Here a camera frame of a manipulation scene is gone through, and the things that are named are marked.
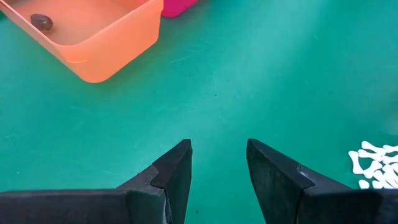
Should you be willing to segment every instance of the orange tray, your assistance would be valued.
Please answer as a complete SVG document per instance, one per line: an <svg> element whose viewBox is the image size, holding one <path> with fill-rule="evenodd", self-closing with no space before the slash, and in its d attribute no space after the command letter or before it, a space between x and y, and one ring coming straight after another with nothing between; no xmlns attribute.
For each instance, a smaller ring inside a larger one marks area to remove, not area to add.
<svg viewBox="0 0 398 224"><path fill-rule="evenodd" d="M153 45L163 0L0 0L0 10L86 82L102 82ZM53 20L42 33L30 15Z"/></svg>

